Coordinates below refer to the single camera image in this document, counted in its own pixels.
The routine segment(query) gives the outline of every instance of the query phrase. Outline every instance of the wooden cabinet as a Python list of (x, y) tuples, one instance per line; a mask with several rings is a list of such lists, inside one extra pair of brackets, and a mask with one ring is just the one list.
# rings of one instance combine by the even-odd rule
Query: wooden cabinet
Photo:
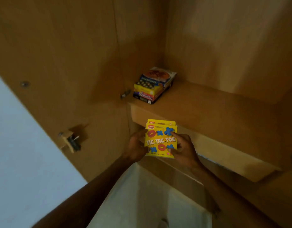
[[(121, 100), (152, 66), (178, 72), (174, 86), (154, 105)], [(58, 146), (80, 135), (63, 153), (88, 181), (120, 155), (128, 119), (175, 120), (228, 185), (282, 212), (255, 189), (277, 195), (270, 176), (292, 169), (292, 0), (0, 0), (0, 76)]]

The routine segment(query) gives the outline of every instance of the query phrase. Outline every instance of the blue x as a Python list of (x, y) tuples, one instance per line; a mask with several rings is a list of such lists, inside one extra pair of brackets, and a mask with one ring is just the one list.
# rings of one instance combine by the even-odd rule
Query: blue x
[(173, 128), (166, 127), (166, 130), (164, 131), (164, 134), (171, 136), (170, 132), (172, 132), (172, 131), (173, 131)]
[(156, 147), (150, 147), (151, 152), (157, 152)]
[(167, 145), (166, 147), (167, 147), (167, 149), (174, 149), (172, 144), (171, 145)]

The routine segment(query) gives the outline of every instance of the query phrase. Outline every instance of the cabinet door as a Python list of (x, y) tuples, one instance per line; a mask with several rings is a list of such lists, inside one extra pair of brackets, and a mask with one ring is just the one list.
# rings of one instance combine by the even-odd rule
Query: cabinet door
[(63, 152), (86, 180), (120, 155), (129, 129), (112, 0), (0, 0), (0, 76), (56, 144), (64, 130), (81, 136), (81, 151)]

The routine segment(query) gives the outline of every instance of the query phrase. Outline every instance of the lower shelf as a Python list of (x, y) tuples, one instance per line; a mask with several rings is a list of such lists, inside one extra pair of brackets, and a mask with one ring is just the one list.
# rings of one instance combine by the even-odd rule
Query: lower shelf
[(155, 104), (128, 97), (132, 120), (176, 121), (197, 152), (257, 182), (280, 169), (280, 136), (271, 105), (212, 88), (176, 81)]

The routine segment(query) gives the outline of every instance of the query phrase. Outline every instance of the floor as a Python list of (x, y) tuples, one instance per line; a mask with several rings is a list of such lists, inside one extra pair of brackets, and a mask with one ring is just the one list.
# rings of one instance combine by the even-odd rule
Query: floor
[(88, 228), (212, 227), (211, 214), (138, 164), (116, 183)]

